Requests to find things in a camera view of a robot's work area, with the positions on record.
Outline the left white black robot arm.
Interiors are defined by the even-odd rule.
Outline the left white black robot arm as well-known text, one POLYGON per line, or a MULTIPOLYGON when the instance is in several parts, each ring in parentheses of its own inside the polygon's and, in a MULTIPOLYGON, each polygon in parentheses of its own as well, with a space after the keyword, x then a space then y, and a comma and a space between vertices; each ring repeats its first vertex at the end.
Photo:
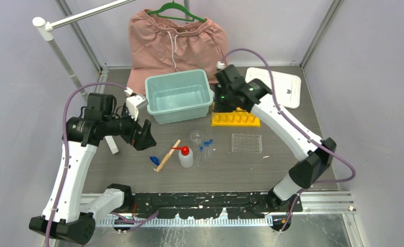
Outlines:
POLYGON ((49 201, 40 216, 31 218, 30 230, 48 239, 87 244, 96 223, 112 211, 126 213, 134 206, 132 190, 127 185, 110 184, 96 199, 81 205, 86 175, 101 141, 120 136, 141 151, 154 147, 151 122, 139 123, 139 111, 147 104, 142 95, 126 91, 121 113, 116 113, 113 95, 91 93, 78 117, 63 122, 62 158, 49 201))

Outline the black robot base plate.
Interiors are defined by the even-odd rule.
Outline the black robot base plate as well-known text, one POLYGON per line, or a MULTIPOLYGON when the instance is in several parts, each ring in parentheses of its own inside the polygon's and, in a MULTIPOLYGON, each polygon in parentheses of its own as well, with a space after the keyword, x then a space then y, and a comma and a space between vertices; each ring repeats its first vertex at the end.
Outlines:
POLYGON ((287 201, 276 199, 271 192, 161 192, 136 193, 130 203, 113 210, 134 213, 146 218, 158 212, 158 219, 217 219, 222 212, 228 219, 262 219, 270 213, 288 215, 289 210, 302 211, 296 196, 287 201))

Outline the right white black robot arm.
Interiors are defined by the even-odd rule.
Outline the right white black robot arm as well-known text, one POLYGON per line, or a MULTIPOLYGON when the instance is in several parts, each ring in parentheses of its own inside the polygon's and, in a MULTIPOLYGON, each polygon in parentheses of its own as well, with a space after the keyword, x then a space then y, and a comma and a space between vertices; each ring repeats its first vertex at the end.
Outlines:
POLYGON ((283 106, 275 103, 272 87, 260 79, 246 82, 234 65, 218 62, 214 112, 231 113, 240 108, 265 123, 290 148, 298 162, 270 191, 269 204, 283 211, 290 198, 308 189, 330 166, 336 143, 323 140, 305 128, 283 106))

